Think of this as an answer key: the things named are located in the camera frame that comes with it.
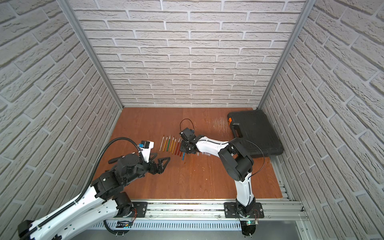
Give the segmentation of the green carving knife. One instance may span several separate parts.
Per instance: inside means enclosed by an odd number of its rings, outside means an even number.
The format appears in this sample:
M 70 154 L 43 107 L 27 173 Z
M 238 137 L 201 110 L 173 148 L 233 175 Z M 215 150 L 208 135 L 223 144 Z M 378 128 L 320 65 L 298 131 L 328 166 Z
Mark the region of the green carving knife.
M 168 152 L 169 149 L 170 149 L 170 144 L 171 144 L 171 136 L 170 136 L 169 139 L 168 139 L 167 152 Z

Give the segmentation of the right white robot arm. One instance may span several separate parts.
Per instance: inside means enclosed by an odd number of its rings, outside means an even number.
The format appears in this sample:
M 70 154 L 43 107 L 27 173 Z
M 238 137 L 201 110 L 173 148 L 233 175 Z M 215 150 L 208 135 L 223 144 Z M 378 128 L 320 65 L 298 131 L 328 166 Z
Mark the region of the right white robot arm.
M 228 142 L 210 139 L 206 136 L 195 135 L 195 131 L 189 128 L 181 130 L 181 152 L 195 154 L 207 153 L 220 158 L 228 175 L 235 181 L 236 211 L 239 216 L 248 218 L 252 214 L 258 219 L 262 210 L 257 207 L 252 190 L 251 177 L 253 173 L 254 159 L 251 153 L 242 144 L 243 139 L 235 138 Z

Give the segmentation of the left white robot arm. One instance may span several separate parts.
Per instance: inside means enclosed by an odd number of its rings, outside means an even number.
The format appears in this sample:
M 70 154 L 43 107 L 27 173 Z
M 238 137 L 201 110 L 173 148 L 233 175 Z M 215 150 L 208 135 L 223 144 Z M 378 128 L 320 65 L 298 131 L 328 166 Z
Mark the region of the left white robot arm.
M 162 174 L 170 158 L 142 161 L 136 153 L 108 161 L 114 166 L 94 180 L 89 187 L 51 214 L 39 220 L 26 220 L 18 225 L 21 240 L 63 240 L 82 232 L 88 226 L 113 217 L 136 218 L 138 211 L 124 188 L 146 173 Z

